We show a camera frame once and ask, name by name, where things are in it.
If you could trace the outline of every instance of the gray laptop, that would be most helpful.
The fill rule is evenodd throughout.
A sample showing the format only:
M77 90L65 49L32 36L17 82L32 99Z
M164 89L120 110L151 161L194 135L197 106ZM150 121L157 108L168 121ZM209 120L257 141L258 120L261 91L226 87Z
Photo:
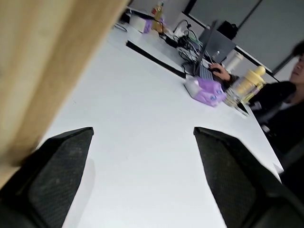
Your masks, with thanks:
M221 63L227 55L236 47L230 39L220 32L211 29L205 29L199 37L200 42L207 43L206 52L210 57L214 57L214 61Z
M209 46L209 42L212 40L213 34L216 31L215 27L217 24L217 20L212 22L210 29L208 29L209 33L206 33L205 43L203 43L200 56L196 60L196 63L193 66L193 74L196 76L200 76L201 78L213 80L213 74L206 67L204 67L201 63L202 59L205 56L206 50Z

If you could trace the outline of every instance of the purple object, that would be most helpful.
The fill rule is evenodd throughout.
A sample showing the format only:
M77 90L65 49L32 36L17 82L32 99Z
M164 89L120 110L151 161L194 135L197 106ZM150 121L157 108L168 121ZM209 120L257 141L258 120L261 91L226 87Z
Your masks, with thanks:
M221 84L216 81L194 77L186 80L185 87L193 99L211 107L218 106L226 98Z
M146 20L146 25L144 27L143 33L149 33L152 27L152 20Z

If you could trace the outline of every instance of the laptop keyboard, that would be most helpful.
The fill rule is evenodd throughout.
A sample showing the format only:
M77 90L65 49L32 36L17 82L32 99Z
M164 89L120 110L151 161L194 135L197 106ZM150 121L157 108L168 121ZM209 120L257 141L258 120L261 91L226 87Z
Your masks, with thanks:
M205 68L203 65L200 65L200 68L199 68L199 76L200 76L201 78L206 79L206 80L212 80L212 81L213 81L212 72L209 71L207 68Z

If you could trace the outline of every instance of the man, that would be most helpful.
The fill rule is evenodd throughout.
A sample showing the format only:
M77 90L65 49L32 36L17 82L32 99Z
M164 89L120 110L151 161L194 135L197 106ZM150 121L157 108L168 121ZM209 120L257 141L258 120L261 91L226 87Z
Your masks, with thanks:
M293 50L299 57L289 81L266 84L249 102L257 120L273 147L281 153L290 151L304 138L304 41ZM237 80L221 65L214 75L228 87Z

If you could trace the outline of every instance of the plastic bottle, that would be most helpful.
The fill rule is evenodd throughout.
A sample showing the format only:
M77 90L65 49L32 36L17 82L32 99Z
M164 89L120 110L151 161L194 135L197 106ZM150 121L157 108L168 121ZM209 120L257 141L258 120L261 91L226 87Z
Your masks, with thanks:
M248 70L244 77L239 78L226 92L227 98L224 101L229 106L236 106L252 93L257 93L257 89L261 89L265 81L261 78L265 74L265 68L259 66L255 71Z
M154 14L154 20L152 24L152 29L157 30L158 22L162 18L162 8L163 8L163 1L160 1L157 7L153 8L152 14Z

